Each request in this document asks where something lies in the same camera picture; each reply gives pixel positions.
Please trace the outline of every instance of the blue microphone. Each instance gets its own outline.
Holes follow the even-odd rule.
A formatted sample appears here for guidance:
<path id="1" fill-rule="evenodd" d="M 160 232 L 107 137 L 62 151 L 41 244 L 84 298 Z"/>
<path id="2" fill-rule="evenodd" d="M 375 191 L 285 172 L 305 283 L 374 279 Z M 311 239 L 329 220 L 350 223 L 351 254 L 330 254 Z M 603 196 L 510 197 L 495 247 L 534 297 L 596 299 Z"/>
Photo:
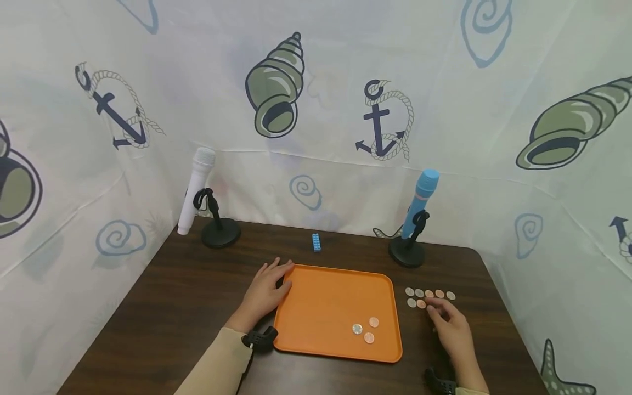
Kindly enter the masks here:
<path id="1" fill-rule="evenodd" d="M 401 232 L 402 239 L 408 239 L 415 231 L 415 224 L 413 223 L 413 217 L 426 207 L 428 199 L 432 196 L 435 189 L 439 184 L 439 172 L 434 169 L 426 169 L 422 172 L 417 180 L 415 186 L 415 196 L 413 202 L 410 203 L 410 208 L 406 214 L 406 220 Z"/>

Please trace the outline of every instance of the black wrist strap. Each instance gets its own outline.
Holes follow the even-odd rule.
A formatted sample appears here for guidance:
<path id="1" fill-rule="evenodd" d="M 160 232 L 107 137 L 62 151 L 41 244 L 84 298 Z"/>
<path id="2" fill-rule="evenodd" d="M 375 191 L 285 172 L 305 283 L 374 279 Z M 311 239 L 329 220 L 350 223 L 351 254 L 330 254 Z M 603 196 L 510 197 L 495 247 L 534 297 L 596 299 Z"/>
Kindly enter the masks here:
<path id="1" fill-rule="evenodd" d="M 426 384 L 434 394 L 456 395 L 456 383 L 451 380 L 441 380 L 433 368 L 426 368 L 424 372 Z"/>
<path id="2" fill-rule="evenodd" d="M 246 336 L 241 338 L 241 342 L 244 346 L 251 348 L 253 351 L 269 351 L 272 349 L 274 340 L 279 335 L 279 332 L 274 327 L 268 327 L 263 334 L 255 331 L 250 331 Z"/>

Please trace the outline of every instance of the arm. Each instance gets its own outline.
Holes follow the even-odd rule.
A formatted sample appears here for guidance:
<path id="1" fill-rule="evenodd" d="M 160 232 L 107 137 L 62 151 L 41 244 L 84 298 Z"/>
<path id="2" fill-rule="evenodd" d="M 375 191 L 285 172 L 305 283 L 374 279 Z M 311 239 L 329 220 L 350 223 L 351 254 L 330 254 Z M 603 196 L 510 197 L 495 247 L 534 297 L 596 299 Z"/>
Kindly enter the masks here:
<path id="1" fill-rule="evenodd" d="M 276 282 L 290 271 L 294 264 L 288 261 L 279 265 L 276 258 L 272 265 L 264 264 L 246 291 L 241 306 L 219 331 L 193 370 L 174 395 L 235 395 L 241 376 L 246 371 L 252 350 L 241 338 L 250 332 L 257 322 L 273 311 L 292 287 L 291 281 L 276 289 Z"/>
<path id="2" fill-rule="evenodd" d="M 488 394 L 489 389 L 478 367 L 470 325 L 465 316 L 445 299 L 427 298 L 426 303 L 428 316 L 452 361 L 456 383 L 459 385 L 457 395 Z"/>

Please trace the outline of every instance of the dark brown table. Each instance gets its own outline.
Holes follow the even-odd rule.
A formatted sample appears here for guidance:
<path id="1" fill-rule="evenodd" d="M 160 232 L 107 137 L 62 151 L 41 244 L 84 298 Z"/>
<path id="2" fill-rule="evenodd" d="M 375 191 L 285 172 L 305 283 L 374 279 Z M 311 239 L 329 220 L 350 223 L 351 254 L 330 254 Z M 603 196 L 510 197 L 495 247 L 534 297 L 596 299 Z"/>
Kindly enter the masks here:
<path id="1" fill-rule="evenodd" d="M 449 375 L 425 310 L 410 308 L 406 287 L 456 293 L 468 317 L 478 360 L 492 394 L 547 394 L 478 253 L 425 244 L 426 262 L 405 269 L 388 256 L 388 240 L 241 222 L 237 244 L 210 250 L 198 217 L 188 236 L 175 230 L 72 372 L 59 395 L 172 395 L 240 304 L 252 277 L 281 256 L 297 263 L 380 272 L 395 286 L 404 354 L 394 364 L 272 351 L 255 355 L 240 395 L 430 394 L 422 373 Z M 271 325 L 274 316 L 264 319 Z"/>

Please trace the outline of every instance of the microphone stand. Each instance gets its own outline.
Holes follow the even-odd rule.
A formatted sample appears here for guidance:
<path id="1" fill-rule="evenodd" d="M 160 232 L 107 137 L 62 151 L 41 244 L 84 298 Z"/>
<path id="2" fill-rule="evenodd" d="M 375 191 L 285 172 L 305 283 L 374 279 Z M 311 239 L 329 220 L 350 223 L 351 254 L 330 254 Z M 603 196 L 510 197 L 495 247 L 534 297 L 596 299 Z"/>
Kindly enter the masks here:
<path id="1" fill-rule="evenodd" d="M 224 248 L 232 245 L 241 236 L 239 224 L 230 218 L 219 217 L 219 204 L 213 197 L 213 190 L 204 188 L 193 198 L 193 206 L 200 210 L 206 198 L 207 210 L 213 214 L 213 221 L 202 228 L 202 244 L 209 248 Z"/>
<path id="2" fill-rule="evenodd" d="M 413 217 L 415 230 L 408 239 L 398 236 L 389 243 L 389 255 L 403 267 L 415 268 L 423 264 L 425 252 L 421 243 L 417 243 L 417 237 L 426 227 L 426 220 L 430 214 L 426 210 L 421 210 Z"/>

